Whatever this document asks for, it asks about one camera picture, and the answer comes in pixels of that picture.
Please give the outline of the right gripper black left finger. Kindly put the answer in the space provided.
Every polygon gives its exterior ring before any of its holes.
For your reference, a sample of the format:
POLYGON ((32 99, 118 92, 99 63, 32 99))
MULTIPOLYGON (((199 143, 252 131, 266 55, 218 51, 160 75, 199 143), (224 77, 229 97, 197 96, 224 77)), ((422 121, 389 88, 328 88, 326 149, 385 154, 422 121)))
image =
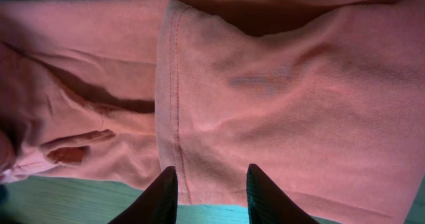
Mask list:
POLYGON ((174 166, 169 166, 108 224, 176 224, 177 208, 177 173, 174 166))

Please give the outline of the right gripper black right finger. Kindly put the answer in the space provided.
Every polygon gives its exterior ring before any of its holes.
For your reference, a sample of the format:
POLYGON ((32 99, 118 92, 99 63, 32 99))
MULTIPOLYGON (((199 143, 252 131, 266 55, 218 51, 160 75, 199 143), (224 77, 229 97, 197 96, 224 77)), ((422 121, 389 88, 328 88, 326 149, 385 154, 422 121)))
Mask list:
POLYGON ((246 194, 249 224, 319 224, 256 164, 248 166, 246 194))

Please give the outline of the orange printed t-shirt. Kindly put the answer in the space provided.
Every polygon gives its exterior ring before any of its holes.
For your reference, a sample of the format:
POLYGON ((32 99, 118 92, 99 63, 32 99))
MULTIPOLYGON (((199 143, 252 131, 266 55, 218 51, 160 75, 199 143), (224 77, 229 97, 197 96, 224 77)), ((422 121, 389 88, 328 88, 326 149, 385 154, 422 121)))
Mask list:
POLYGON ((1 181, 245 205, 259 165, 309 214, 402 223, 424 175, 424 0, 1 2, 1 181))

